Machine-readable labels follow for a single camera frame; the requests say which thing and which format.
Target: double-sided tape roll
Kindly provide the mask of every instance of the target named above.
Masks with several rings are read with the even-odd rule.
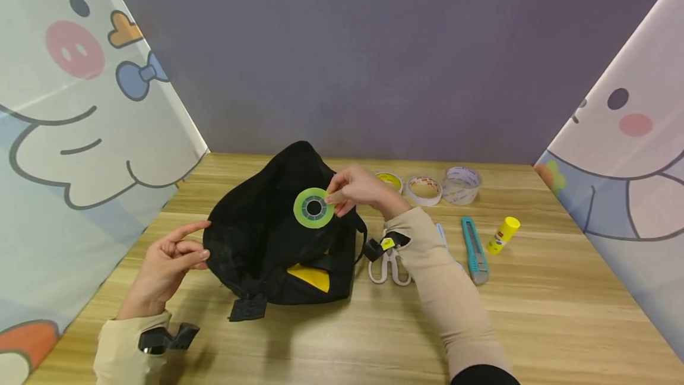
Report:
[[[386,172],[375,173],[375,175],[377,175],[381,181],[387,183],[388,186],[395,188],[397,192],[402,193],[402,191],[404,191],[404,183],[401,182],[398,175]]]
[[[480,191],[482,177],[474,169],[451,167],[442,181],[442,197],[454,205],[468,205]]]
[[[435,196],[424,197],[416,195],[414,191],[418,186],[431,188],[432,191],[435,192]],[[427,177],[427,175],[416,175],[415,177],[409,178],[408,182],[406,182],[405,194],[406,197],[415,204],[420,206],[431,206],[437,204],[442,199],[442,185],[435,179]]]

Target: black eye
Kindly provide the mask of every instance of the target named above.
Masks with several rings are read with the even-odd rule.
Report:
[[[87,6],[84,0],[69,0],[69,4],[71,4],[71,8],[76,12],[76,15],[84,18],[90,15],[90,7]]]
[[[617,88],[608,97],[608,109],[616,111],[627,104],[629,92],[625,88]]]

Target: pink pig nose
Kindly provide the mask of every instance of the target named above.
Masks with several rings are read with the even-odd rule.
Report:
[[[53,22],[45,33],[45,45],[56,64],[75,78],[94,79],[105,68],[100,43],[73,21]]]
[[[617,124],[620,131],[631,137],[640,137],[648,134],[653,129],[653,121],[642,113],[625,115]]]

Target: black fabric bag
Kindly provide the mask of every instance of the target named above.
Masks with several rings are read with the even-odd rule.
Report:
[[[211,211],[204,247],[211,251],[208,267],[239,298],[230,321],[263,317],[266,302],[321,304],[348,298],[356,231],[365,241],[365,223],[354,209],[309,229],[293,213],[300,192],[324,190],[333,175],[311,144],[298,141]]]

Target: blue bow tie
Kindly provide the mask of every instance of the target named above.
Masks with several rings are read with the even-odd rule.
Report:
[[[150,91],[150,80],[153,79],[160,82],[169,81],[152,51],[148,54],[147,65],[144,67],[131,61],[122,61],[116,67],[116,82],[121,92],[133,101],[141,101],[147,97]]]

